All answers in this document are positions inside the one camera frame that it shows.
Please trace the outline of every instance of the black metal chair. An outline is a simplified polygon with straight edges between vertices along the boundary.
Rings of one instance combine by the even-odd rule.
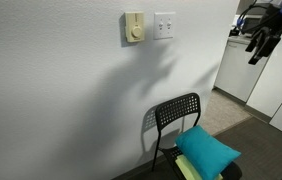
[[[152,171],[154,171],[157,153],[158,150],[160,150],[166,157],[168,163],[172,167],[177,177],[179,179],[185,179],[181,170],[178,168],[177,164],[175,163],[177,156],[181,155],[182,152],[179,150],[177,146],[169,149],[160,148],[159,145],[161,140],[161,131],[173,121],[185,117],[189,114],[195,114],[195,113],[197,113],[198,115],[196,120],[194,121],[193,126],[197,125],[201,116],[200,97],[196,93],[186,94],[174,98],[172,100],[166,101],[157,106],[155,110],[155,118],[156,118],[157,129],[158,129],[158,140],[157,140],[157,145],[156,145],[153,164],[152,164]],[[242,177],[242,172],[240,168],[233,162],[223,172],[221,174],[224,180],[227,179],[237,180]]]

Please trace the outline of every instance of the chair backrest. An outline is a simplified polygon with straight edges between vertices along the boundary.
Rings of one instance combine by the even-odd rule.
[[[186,94],[157,106],[155,118],[158,131],[161,132],[168,124],[188,114],[198,113],[195,126],[201,115],[200,97],[196,93]]]

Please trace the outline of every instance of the turquoise pillow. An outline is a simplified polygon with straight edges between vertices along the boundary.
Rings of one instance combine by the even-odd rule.
[[[203,180],[214,180],[241,154],[216,140],[201,126],[182,133],[177,137],[176,144]]]

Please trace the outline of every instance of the yellow cushion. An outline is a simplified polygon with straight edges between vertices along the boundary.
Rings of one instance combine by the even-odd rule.
[[[202,180],[198,171],[192,166],[190,161],[184,156],[180,155],[175,160],[176,164],[179,166],[182,174],[187,180]],[[222,180],[223,177],[219,174],[215,180]]]

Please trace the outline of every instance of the light switch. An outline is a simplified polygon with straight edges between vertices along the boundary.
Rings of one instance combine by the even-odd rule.
[[[143,12],[125,13],[125,34],[128,42],[144,40],[144,15]]]
[[[173,38],[175,12],[154,13],[154,39]]]

